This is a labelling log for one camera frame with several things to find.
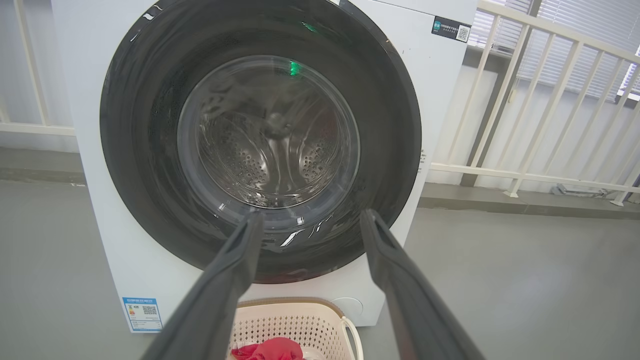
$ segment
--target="beige plastic basket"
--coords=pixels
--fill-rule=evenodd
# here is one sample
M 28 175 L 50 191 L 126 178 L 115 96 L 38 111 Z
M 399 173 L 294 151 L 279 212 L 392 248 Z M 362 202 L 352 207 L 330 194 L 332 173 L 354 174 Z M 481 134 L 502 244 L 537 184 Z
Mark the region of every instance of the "beige plastic basket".
M 347 334 L 351 331 L 354 354 Z M 315 298 L 281 298 L 238 305 L 229 340 L 234 346 L 289 338 L 300 344 L 305 359 L 364 360 L 356 327 L 331 302 Z

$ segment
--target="round black door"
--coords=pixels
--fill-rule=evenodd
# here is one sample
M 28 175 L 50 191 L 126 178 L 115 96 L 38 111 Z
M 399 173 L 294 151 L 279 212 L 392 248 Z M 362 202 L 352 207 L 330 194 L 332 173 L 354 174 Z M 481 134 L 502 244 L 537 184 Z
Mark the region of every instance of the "round black door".
M 265 216 L 256 282 L 364 253 L 358 215 L 388 224 L 413 187 L 420 116 L 381 30 L 328 0 L 167 0 L 129 30 L 100 104 L 104 157 L 129 211 L 204 268 Z

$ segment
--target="red cloth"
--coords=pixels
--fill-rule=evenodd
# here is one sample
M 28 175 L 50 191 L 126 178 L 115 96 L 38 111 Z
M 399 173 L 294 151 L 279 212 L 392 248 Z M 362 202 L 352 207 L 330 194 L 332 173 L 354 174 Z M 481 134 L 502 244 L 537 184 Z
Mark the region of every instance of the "red cloth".
M 287 338 L 273 338 L 261 344 L 231 350 L 237 360 L 302 360 L 302 348 Z

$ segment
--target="black label with qr code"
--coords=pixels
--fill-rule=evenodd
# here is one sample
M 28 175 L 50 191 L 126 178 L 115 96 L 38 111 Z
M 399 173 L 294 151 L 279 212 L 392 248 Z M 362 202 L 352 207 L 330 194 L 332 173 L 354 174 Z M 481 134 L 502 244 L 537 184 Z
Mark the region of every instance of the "black label with qr code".
M 445 19 L 439 16 L 436 16 L 433 20 L 433 28 L 431 28 L 432 34 L 440 35 L 445 38 L 452 38 L 453 40 L 462 41 L 464 43 L 469 40 L 470 32 L 471 25 L 455 20 Z

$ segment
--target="metal railing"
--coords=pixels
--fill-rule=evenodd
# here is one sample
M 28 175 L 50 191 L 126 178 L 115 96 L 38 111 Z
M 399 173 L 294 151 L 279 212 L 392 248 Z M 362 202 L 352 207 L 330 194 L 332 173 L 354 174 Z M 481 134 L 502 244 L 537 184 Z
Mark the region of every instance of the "metal railing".
M 49 120 L 49 110 L 47 109 L 44 91 L 42 90 L 42 80 L 40 78 L 40 74 L 38 73 L 38 67 L 36 65 L 35 55 L 33 52 L 33 44 L 31 42 L 31 36 L 29 35 L 29 28 L 27 26 L 27 18 L 24 11 L 24 1 L 13 0 L 13 4 L 18 20 L 18 27 L 20 29 L 22 48 L 24 49 L 24 54 L 26 55 L 26 65 L 29 69 L 31 86 L 33 87 L 36 103 L 38 105 L 41 124 L 12 122 L 11 119 L 9 119 L 7 112 L 0 108 L 0 131 L 7 131 L 11 133 L 75 136 L 76 133 L 73 127 L 55 126 L 52 125 L 51 121 Z
M 569 129 L 571 129 L 572 126 L 574 125 L 574 122 L 577 118 L 578 110 L 580 109 L 580 106 L 585 98 L 585 95 L 587 94 L 589 85 L 593 80 L 594 75 L 596 74 L 596 70 L 600 65 L 600 60 L 602 60 L 603 55 L 608 54 L 610 56 L 615 56 L 618 59 L 618 62 L 616 64 L 616 70 L 613 72 L 610 81 L 606 85 L 605 92 L 599 98 L 595 106 L 595 110 L 590 115 L 588 123 L 586 124 L 586 127 L 584 128 L 582 134 L 580 135 L 578 142 L 573 148 L 572 154 L 570 155 L 567 161 L 567 164 L 573 164 L 580 150 L 584 149 L 585 140 L 587 136 L 592 132 L 593 124 L 596 122 L 596 119 L 600 115 L 602 107 L 605 103 L 606 93 L 609 91 L 609 89 L 612 88 L 612 86 L 614 86 L 616 74 L 621 69 L 623 62 L 629 61 L 630 63 L 638 64 L 640 63 L 640 57 L 636 56 L 634 53 L 630 53 L 630 52 L 618 49 L 617 47 L 614 47 L 611 44 L 606 44 L 605 42 L 599 41 L 597 39 L 586 37 L 562 25 L 555 24 L 545 19 L 532 17 L 527 14 L 506 8 L 505 6 L 501 6 L 499 4 L 490 3 L 485 0 L 480 0 L 478 4 L 478 9 L 481 10 L 482 12 L 486 12 L 494 15 L 495 17 L 493 20 L 493 24 L 492 24 L 490 33 L 488 35 L 486 46 L 484 47 L 484 50 L 482 53 L 482 57 L 480 59 L 479 66 L 477 68 L 474 81 L 471 86 L 471 92 L 467 97 L 465 107 L 464 107 L 462 116 L 460 118 L 460 123 L 456 128 L 456 131 L 453 136 L 453 141 L 451 143 L 451 147 L 448 150 L 448 157 L 447 157 L 446 163 L 432 163 L 431 169 L 446 171 L 446 172 L 457 172 L 457 173 L 463 173 L 463 174 L 475 174 L 475 175 L 481 175 L 481 176 L 509 178 L 511 179 L 511 184 L 508 190 L 505 191 L 505 194 L 509 195 L 510 197 L 518 197 L 517 195 L 518 189 L 520 188 L 520 185 L 522 184 L 522 182 L 525 180 L 541 181 L 544 183 L 561 183 L 561 184 L 568 184 L 568 185 L 575 185 L 575 186 L 587 186 L 592 188 L 602 188 L 602 189 L 620 191 L 616 199 L 612 201 L 614 204 L 620 205 L 620 206 L 622 205 L 621 203 L 622 200 L 628 195 L 628 193 L 640 193 L 640 188 L 633 187 L 634 182 L 640 176 L 640 162 L 633 167 L 633 169 L 630 171 L 630 174 L 628 176 L 623 177 L 624 169 L 628 168 L 636 160 L 635 154 L 640 148 L 640 141 L 637 141 L 637 144 L 633 147 L 633 149 L 626 154 L 621 153 L 620 144 L 622 143 L 622 141 L 618 141 L 614 143 L 613 147 L 611 147 L 610 149 L 606 149 L 603 146 L 604 139 L 612 131 L 612 128 L 613 128 L 612 125 L 616 122 L 616 119 L 619 117 L 621 110 L 623 109 L 625 102 L 629 97 L 632 86 L 628 86 L 625 89 L 624 94 L 619 99 L 615 107 L 615 110 L 613 111 L 609 119 L 609 123 L 606 131 L 604 131 L 598 137 L 598 140 L 593 146 L 591 156 L 589 157 L 589 160 L 587 161 L 584 168 L 580 171 L 580 175 L 577 177 L 569 177 L 569 176 L 550 176 L 548 174 L 549 168 L 551 167 L 551 165 L 558 160 L 559 149 L 565 143 L 566 136 L 569 132 Z M 501 19 L 509 19 L 517 23 L 520 23 L 522 25 L 522 31 L 518 39 L 518 42 L 516 43 L 515 49 L 513 51 L 513 56 L 511 58 L 511 62 L 509 63 L 506 76 L 504 77 L 504 81 L 502 82 L 502 84 L 498 85 L 500 86 L 498 97 L 492 105 L 493 106 L 492 112 L 488 119 L 488 123 L 483 130 L 482 137 L 480 138 L 479 146 L 475 150 L 475 153 L 472 154 L 472 157 L 471 155 L 469 157 L 470 159 L 472 159 L 472 161 L 470 162 L 469 166 L 457 165 L 453 163 L 453 159 L 454 159 L 454 155 L 456 154 L 456 151 L 459 150 L 460 148 L 460 146 L 457 146 L 460 144 L 460 138 L 461 138 L 460 134 L 462 129 L 465 126 L 469 126 L 468 118 L 470 115 L 469 114 L 470 106 L 474 101 L 474 98 L 476 98 L 478 95 L 480 80 L 484 73 L 484 66 L 489 57 L 489 53 L 492 50 L 491 44 L 494 42 L 496 38 L 497 28 L 499 27 L 498 24 Z M 523 50 L 523 44 L 525 42 L 526 34 L 530 29 L 537 29 L 537 30 L 548 33 L 547 43 L 544 47 L 544 50 L 542 50 L 540 61 L 538 63 L 536 70 L 532 75 L 531 82 L 529 83 L 529 87 L 526 91 L 526 94 L 524 95 L 524 100 L 518 111 L 518 115 L 516 116 L 515 122 L 513 123 L 512 128 L 509 130 L 509 135 L 507 137 L 506 144 L 502 148 L 502 152 L 497 160 L 497 164 L 495 165 L 494 168 L 479 167 L 478 165 L 479 159 L 484 150 L 484 147 L 487 146 L 487 139 L 489 137 L 491 128 L 494 122 L 496 121 L 496 116 L 499 112 L 500 104 L 503 98 L 507 95 L 506 92 L 509 87 L 509 79 L 512 77 L 514 71 L 517 70 L 516 69 L 517 58 L 520 56 L 520 53 Z M 548 103 L 542 113 L 542 116 L 539 122 L 537 123 L 537 127 L 534 133 L 532 134 L 531 141 L 529 142 L 528 147 L 524 152 L 524 155 L 522 156 L 522 158 L 519 159 L 519 165 L 517 166 L 517 169 L 501 170 L 504 164 L 506 155 L 510 154 L 509 148 L 514 141 L 514 135 L 516 133 L 516 129 L 524 121 L 524 118 L 526 118 L 528 115 L 529 106 L 531 105 L 531 99 L 533 97 L 536 85 L 538 84 L 540 74 L 542 73 L 543 67 L 545 65 L 545 61 L 547 60 L 552 44 L 557 38 L 567 39 L 572 43 L 571 49 L 566 59 L 566 63 L 564 64 L 564 67 L 562 69 L 562 72 L 560 73 L 557 83 L 555 84 L 553 91 L 549 96 Z M 577 96 L 577 99 L 575 101 L 575 104 L 573 105 L 571 113 L 569 114 L 569 117 L 566 120 L 566 123 L 564 124 L 564 128 L 559 134 L 557 142 L 553 146 L 551 155 L 547 158 L 547 163 L 545 164 L 543 170 L 541 172 L 535 172 L 535 173 L 531 172 L 532 171 L 531 165 L 532 165 L 533 159 L 536 153 L 538 152 L 538 150 L 540 149 L 542 139 L 548 130 L 549 124 L 552 120 L 552 116 L 556 111 L 560 98 L 565 90 L 567 82 L 569 81 L 574 65 L 576 64 L 580 56 L 580 52 L 585 47 L 590 47 L 598 51 L 593 67 L 589 71 L 588 78 L 585 80 L 584 86 L 582 87 L 582 90 Z M 636 71 L 634 71 L 629 84 L 636 83 L 636 79 L 639 74 L 640 74 L 640 67 L 636 67 Z M 640 113 L 640 106 L 635 106 L 632 114 L 632 120 L 628 122 L 628 124 L 626 125 L 626 128 L 622 129 L 622 131 L 626 131 L 626 133 L 623 135 L 622 140 L 627 140 L 627 135 L 629 134 L 629 131 L 628 131 L 629 127 L 636 119 L 638 113 Z M 611 162 L 607 162 L 605 160 L 605 163 L 600 168 L 601 171 L 599 171 L 599 173 L 595 176 L 594 179 L 586 178 L 589 170 L 595 166 L 598 166 L 598 164 L 596 164 L 596 162 L 593 160 L 606 154 L 608 154 L 610 158 L 611 157 L 617 158 L 620 156 L 625 157 L 626 160 L 623 161 L 624 165 L 622 167 L 611 169 L 612 167 Z M 614 171 L 613 179 L 611 179 L 610 182 L 603 181 L 601 174 L 611 173 L 612 170 Z

